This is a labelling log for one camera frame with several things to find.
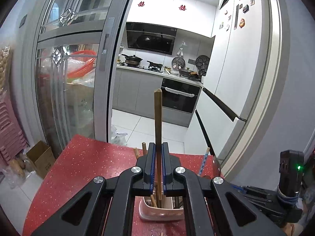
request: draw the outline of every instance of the red countertop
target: red countertop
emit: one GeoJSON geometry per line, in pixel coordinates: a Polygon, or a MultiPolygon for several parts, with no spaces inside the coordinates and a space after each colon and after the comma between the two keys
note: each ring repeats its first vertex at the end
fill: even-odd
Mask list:
{"type": "MultiPolygon", "coordinates": [[[[199,172],[203,155],[174,154],[183,167],[199,172]]],[[[26,216],[23,236],[31,233],[72,198],[95,176],[111,178],[136,164],[133,149],[75,135],[56,160],[26,216]]],[[[213,159],[208,156],[202,176],[213,177],[213,159]]],[[[184,220],[175,222],[143,221],[139,217],[140,197],[136,197],[132,235],[186,235],[184,220]]]]}

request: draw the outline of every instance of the metal screw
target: metal screw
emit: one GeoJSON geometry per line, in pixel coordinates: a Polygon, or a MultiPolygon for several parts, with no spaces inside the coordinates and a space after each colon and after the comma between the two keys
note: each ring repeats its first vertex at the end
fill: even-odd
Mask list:
{"type": "Polygon", "coordinates": [[[213,182],[214,182],[215,184],[222,184],[222,183],[223,183],[223,178],[217,176],[217,177],[215,177],[215,178],[213,179],[213,182]]]}
{"type": "Polygon", "coordinates": [[[175,171],[176,171],[178,174],[183,174],[183,173],[186,171],[186,169],[185,169],[184,167],[177,167],[177,168],[175,169],[175,171]]]}
{"type": "Polygon", "coordinates": [[[139,168],[139,167],[132,167],[131,168],[131,172],[133,172],[133,173],[139,173],[141,171],[141,168],[139,168]]]}
{"type": "Polygon", "coordinates": [[[96,176],[94,177],[93,181],[95,184],[100,184],[101,182],[104,181],[104,178],[102,176],[96,176]]]}

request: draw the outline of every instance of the floor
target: floor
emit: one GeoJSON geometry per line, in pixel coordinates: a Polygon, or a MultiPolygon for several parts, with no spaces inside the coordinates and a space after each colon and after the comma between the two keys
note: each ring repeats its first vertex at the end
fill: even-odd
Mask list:
{"type": "MultiPolygon", "coordinates": [[[[118,133],[127,133],[127,146],[142,149],[142,142],[149,146],[155,142],[154,120],[135,114],[112,110],[111,124],[118,133]]],[[[168,142],[170,153],[184,154],[184,138],[188,128],[162,122],[162,142],[168,142]]]]}
{"type": "Polygon", "coordinates": [[[4,179],[0,183],[0,205],[14,228],[22,235],[24,221],[42,179],[34,172],[20,186],[11,189],[4,179]]]}

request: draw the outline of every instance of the pink stacked stool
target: pink stacked stool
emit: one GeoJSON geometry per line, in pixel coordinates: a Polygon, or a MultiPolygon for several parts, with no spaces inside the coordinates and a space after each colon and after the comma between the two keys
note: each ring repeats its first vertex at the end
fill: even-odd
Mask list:
{"type": "Polygon", "coordinates": [[[0,96],[0,165],[7,166],[27,143],[13,112],[10,95],[0,96]]]}

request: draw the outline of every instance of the cardboard box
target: cardboard box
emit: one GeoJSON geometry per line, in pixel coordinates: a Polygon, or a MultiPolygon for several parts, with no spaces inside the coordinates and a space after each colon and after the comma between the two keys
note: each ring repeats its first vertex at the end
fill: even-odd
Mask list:
{"type": "Polygon", "coordinates": [[[29,158],[36,173],[44,179],[50,168],[55,163],[56,159],[53,156],[51,147],[45,144],[43,141],[39,141],[33,146],[27,153],[26,156],[29,158]]]}

